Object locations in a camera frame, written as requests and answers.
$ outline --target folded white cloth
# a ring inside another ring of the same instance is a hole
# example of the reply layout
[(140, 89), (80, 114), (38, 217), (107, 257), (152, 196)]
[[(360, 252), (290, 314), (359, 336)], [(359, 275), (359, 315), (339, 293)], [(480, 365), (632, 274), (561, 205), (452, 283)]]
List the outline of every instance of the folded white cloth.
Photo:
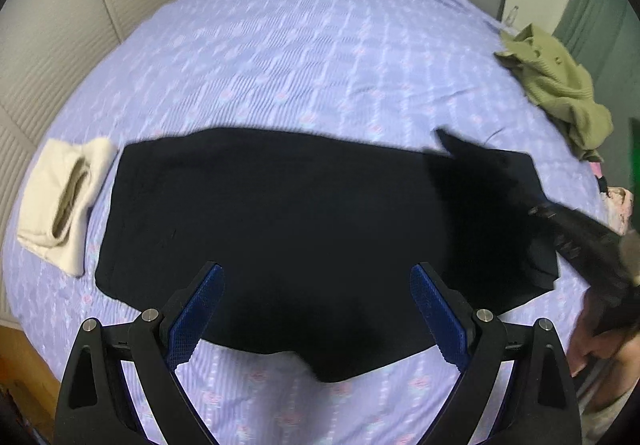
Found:
[(87, 212), (116, 153), (107, 138), (83, 146), (47, 140), (20, 203), (20, 244), (66, 274), (81, 276)]

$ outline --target black garment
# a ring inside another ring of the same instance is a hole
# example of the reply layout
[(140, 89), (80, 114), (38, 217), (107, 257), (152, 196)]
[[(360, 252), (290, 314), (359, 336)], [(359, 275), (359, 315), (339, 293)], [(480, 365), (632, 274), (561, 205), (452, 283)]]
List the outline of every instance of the black garment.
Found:
[[(503, 153), (541, 192), (530, 157)], [(553, 287), (555, 252), (529, 251), (525, 220), (478, 187), (446, 156), (300, 133), (132, 144), (95, 278), (144, 310), (216, 261), (226, 289), (206, 340), (296, 351), (320, 380), (344, 380), (433, 345), (409, 292), (420, 261), (494, 313)]]
[(609, 193), (609, 185), (607, 184), (607, 179), (604, 176), (600, 176), (596, 178), (598, 180), (598, 189), (600, 192), (604, 192), (605, 194)]

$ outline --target purple bedsheet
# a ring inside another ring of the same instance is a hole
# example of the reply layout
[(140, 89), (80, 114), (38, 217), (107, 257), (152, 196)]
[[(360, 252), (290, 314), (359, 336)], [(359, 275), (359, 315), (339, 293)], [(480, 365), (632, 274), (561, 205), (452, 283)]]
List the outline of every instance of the purple bedsheet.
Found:
[[(446, 125), (529, 152), (550, 197), (600, 216), (589, 165), (494, 60), (500, 48), (498, 25), (466, 0), (177, 0), (94, 69), (46, 138), (108, 136), (122, 148), (210, 126), (253, 126), (420, 149), (436, 148), (432, 130)], [(9, 301), (58, 378), (82, 320), (108, 325), (137, 315), (94, 281), (115, 168), (90, 217), (81, 279), (17, 243), (17, 208), (9, 222)], [(505, 319), (548, 317), (566, 343), (583, 290), (561, 263), (556, 290)], [(134, 368), (125, 372), (149, 437), (161, 443)], [(507, 373), (505, 365), (476, 441), (490, 428)], [(431, 348), (326, 385), (290, 353), (251, 355), (201, 341), (177, 375), (223, 445), (400, 445), (417, 442), (458, 373)]]

